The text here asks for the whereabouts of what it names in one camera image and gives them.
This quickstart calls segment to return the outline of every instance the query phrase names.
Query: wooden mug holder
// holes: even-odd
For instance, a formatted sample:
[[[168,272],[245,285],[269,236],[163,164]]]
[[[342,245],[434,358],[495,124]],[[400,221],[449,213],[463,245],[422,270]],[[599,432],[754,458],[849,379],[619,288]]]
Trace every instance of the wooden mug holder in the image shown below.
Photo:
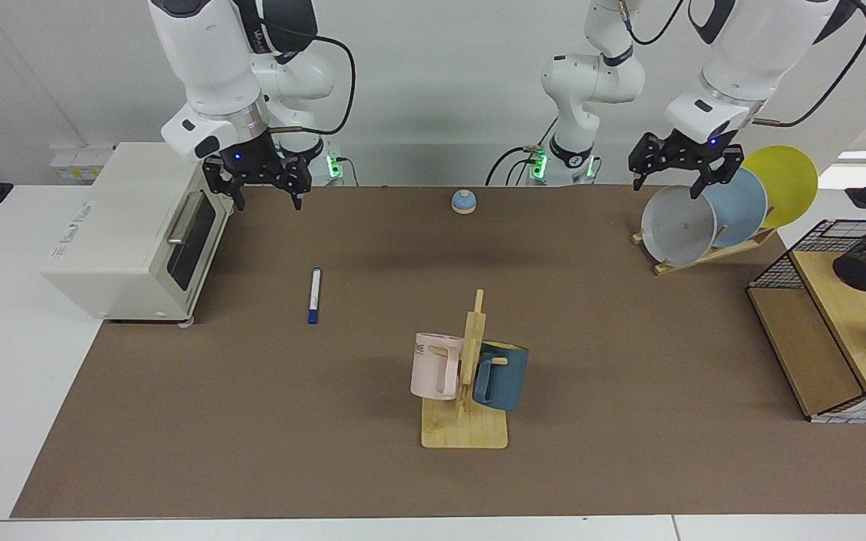
[[[467,312],[463,352],[460,355],[460,390],[454,400],[423,398],[420,439],[427,449],[506,449],[509,443],[506,412],[474,400],[474,380],[487,315],[483,290],[477,290],[474,311]],[[494,359],[503,364],[506,359]]]

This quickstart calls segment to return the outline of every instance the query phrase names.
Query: marker pen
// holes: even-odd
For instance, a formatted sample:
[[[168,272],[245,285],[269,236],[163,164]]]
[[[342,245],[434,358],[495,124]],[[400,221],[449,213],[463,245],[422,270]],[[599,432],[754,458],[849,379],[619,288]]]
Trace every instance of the marker pen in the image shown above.
[[[310,325],[319,323],[319,278],[322,270],[313,269],[313,287],[310,287]]]

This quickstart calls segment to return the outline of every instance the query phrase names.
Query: white toaster oven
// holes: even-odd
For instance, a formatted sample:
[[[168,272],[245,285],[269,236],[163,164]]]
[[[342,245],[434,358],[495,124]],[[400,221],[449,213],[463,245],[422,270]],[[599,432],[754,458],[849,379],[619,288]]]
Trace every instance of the white toaster oven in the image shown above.
[[[123,143],[41,267],[93,318],[192,318],[231,199],[166,144]]]

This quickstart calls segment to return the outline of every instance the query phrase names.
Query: pink mug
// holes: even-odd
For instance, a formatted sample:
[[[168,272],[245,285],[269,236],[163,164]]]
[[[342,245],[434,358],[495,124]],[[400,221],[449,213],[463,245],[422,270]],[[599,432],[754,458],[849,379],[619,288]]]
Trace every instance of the pink mug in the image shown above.
[[[430,400],[453,400],[459,394],[463,339],[420,332],[413,349],[410,391]]]

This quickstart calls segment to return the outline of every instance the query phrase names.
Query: oven label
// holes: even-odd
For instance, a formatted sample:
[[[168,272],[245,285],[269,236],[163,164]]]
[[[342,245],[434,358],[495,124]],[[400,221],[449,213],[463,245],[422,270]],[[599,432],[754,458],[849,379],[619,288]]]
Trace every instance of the oven label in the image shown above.
[[[62,259],[62,257],[65,256],[69,247],[72,246],[73,240],[75,240],[76,236],[79,235],[79,230],[82,229],[82,224],[86,222],[86,219],[89,218],[89,215],[93,210],[95,210],[95,201],[86,201],[83,203],[82,208],[79,209],[78,213],[76,213],[75,218],[72,219],[72,222],[69,222],[69,226],[65,230],[65,235],[62,236],[62,239],[59,240],[58,244],[56,244],[55,249],[52,250],[51,259]]]

